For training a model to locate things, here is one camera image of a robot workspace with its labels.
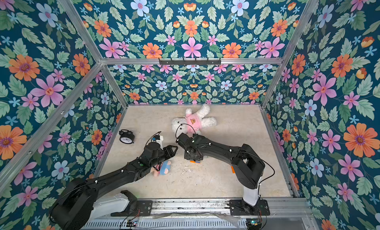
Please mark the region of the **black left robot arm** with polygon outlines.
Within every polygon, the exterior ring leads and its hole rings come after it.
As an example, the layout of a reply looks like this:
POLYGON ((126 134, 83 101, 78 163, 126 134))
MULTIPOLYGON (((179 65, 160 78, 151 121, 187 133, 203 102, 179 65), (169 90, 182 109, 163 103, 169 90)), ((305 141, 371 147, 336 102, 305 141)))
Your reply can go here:
POLYGON ((139 157, 118 170, 97 178, 75 178, 50 208, 49 219, 63 230, 81 229, 89 220, 101 215, 101 197, 142 179, 154 166, 174 157, 177 150, 175 145, 161 147, 159 143, 151 142, 139 157))

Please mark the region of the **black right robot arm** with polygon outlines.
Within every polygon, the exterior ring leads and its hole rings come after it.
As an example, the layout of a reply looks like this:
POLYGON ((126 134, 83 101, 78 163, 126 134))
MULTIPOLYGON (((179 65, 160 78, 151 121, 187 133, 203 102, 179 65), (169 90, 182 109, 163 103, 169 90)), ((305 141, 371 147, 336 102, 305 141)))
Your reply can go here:
POLYGON ((186 134, 180 134, 176 143, 184 149, 186 160, 200 162, 208 156, 232 166, 237 180, 243 185, 244 203, 256 206, 265 163, 249 145, 228 146, 201 135, 189 137, 186 134))

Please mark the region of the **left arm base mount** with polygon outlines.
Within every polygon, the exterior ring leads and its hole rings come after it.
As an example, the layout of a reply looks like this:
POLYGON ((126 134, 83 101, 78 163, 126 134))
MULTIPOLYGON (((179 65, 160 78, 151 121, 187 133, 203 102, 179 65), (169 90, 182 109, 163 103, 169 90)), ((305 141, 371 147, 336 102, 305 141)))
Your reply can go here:
POLYGON ((152 200, 138 200, 131 192, 125 190, 117 195, 98 199, 94 203, 89 220, 103 216, 134 216, 138 213, 141 216, 149 216, 152 205, 152 200))

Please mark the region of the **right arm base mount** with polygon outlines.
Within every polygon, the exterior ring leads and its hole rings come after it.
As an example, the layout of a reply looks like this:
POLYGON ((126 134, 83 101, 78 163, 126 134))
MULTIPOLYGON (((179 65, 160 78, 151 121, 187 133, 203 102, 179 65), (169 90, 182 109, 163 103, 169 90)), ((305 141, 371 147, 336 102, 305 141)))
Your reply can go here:
POLYGON ((242 199, 231 199, 228 203, 232 216, 269 216, 268 201, 261 198, 260 186, 255 189, 243 187, 242 199))

